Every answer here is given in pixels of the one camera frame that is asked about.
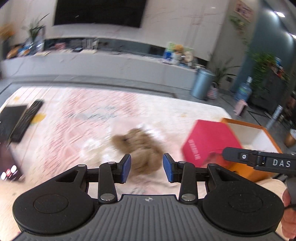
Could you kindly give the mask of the person right hand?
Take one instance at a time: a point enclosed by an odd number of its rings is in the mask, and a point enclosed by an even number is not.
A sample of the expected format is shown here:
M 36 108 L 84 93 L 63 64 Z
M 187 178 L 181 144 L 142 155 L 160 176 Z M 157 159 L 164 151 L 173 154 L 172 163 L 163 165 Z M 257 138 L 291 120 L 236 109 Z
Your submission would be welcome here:
M 291 202 L 291 197 L 286 189 L 282 196 L 283 204 L 285 207 L 288 207 Z M 286 209 L 284 211 L 282 220 L 282 233 L 286 238 L 289 238 L 290 240 L 293 240 L 296 235 L 296 212 L 292 208 Z

